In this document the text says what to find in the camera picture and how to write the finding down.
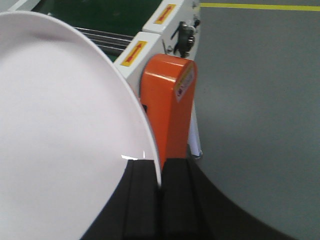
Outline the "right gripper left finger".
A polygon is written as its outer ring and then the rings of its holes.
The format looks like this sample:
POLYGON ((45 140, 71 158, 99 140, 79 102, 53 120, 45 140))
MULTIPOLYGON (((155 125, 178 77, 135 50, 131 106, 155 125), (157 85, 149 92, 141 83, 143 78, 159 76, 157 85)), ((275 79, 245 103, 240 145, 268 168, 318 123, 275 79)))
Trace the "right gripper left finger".
POLYGON ((152 160, 129 160, 108 202, 82 236, 84 240, 155 240, 158 183, 152 160))

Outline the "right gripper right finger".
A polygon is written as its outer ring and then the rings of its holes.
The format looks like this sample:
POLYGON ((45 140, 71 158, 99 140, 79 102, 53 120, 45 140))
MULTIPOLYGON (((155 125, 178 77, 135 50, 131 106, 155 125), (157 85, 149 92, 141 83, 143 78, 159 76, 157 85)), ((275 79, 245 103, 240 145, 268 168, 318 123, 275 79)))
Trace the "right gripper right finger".
POLYGON ((164 240, 291 239, 229 200, 192 159, 167 159, 161 177, 164 240))

